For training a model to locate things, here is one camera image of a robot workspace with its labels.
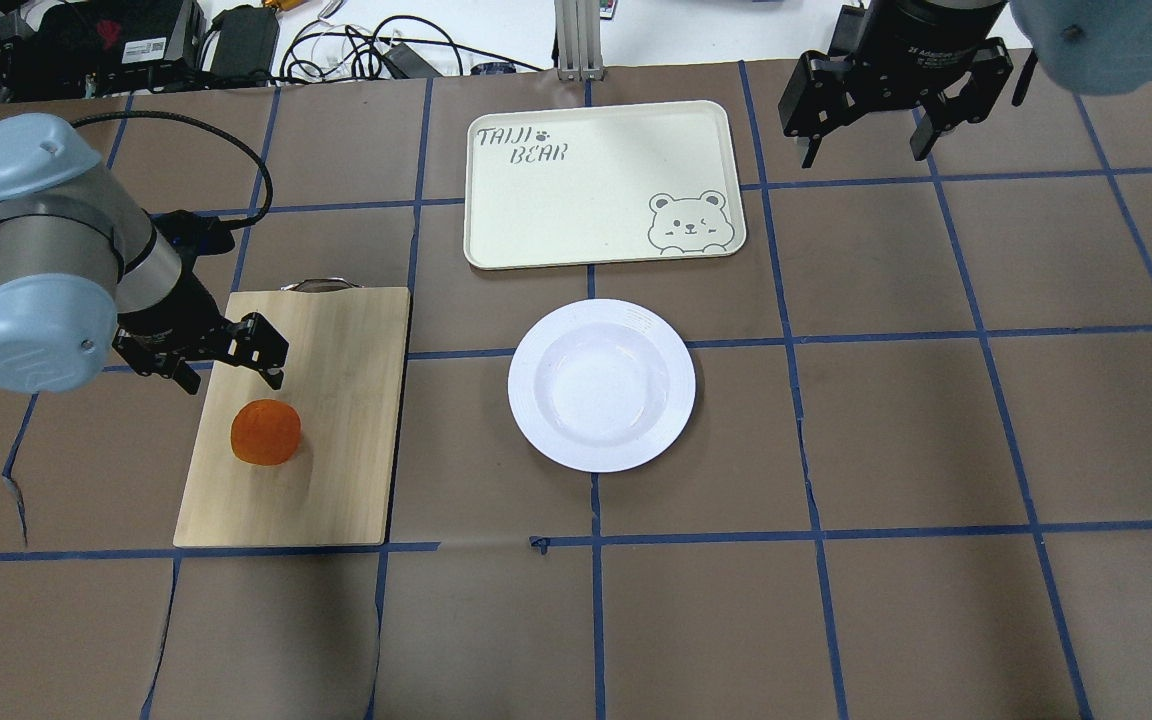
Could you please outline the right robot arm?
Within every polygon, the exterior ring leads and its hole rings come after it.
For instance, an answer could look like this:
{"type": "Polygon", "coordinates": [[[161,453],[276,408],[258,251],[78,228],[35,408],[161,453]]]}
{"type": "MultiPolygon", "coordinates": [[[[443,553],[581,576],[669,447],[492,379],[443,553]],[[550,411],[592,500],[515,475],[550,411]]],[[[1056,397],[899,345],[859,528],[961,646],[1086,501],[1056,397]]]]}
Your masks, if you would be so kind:
{"type": "Polygon", "coordinates": [[[824,137],[877,111],[922,109],[923,161],[961,124],[990,118],[1006,88],[1023,104],[1037,68],[1073,94],[1152,82],[1152,1],[872,1],[844,6],[829,50],[797,59],[778,114],[812,167],[824,137]]]}

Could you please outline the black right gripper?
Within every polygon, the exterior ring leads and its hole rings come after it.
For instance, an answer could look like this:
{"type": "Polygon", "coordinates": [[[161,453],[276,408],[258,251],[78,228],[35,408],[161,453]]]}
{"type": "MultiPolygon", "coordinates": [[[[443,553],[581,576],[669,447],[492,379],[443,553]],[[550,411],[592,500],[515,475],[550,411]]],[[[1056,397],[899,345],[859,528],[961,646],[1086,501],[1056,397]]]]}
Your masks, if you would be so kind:
{"type": "Polygon", "coordinates": [[[872,1],[844,6],[831,55],[797,59],[780,101],[783,136],[796,143],[801,168],[813,167],[823,138],[858,118],[852,108],[922,108],[910,138],[914,160],[961,124],[995,108],[1011,58],[992,36],[1005,1],[872,1]]]}

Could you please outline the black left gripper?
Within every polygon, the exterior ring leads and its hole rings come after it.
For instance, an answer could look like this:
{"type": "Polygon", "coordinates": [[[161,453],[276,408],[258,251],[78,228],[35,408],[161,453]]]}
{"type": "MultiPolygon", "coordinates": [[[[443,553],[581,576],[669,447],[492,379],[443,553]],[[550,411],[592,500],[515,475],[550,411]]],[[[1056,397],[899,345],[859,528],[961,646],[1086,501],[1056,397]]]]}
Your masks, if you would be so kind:
{"type": "Polygon", "coordinates": [[[270,389],[282,389],[289,343],[262,313],[243,314],[230,323],[214,301],[169,301],[136,313],[116,316],[114,350],[132,372],[160,376],[188,395],[200,388],[200,376],[191,361],[214,359],[221,343],[221,361],[247,367],[270,389]]]}

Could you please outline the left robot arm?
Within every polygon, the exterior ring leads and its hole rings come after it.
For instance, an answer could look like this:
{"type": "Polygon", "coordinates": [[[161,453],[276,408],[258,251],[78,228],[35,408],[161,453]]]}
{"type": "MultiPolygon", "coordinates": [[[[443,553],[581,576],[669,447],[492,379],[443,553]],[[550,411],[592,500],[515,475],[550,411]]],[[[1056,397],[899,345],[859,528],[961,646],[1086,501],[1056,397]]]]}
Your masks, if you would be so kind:
{"type": "Polygon", "coordinates": [[[288,341],[259,313],[225,318],[195,274],[200,256],[232,251],[234,232],[268,214],[273,179],[264,164],[259,174],[264,199],[250,217],[154,217],[78,122],[45,113],[0,120],[0,389],[77,389],[109,353],[191,395],[200,361],[282,387],[288,341]]]}

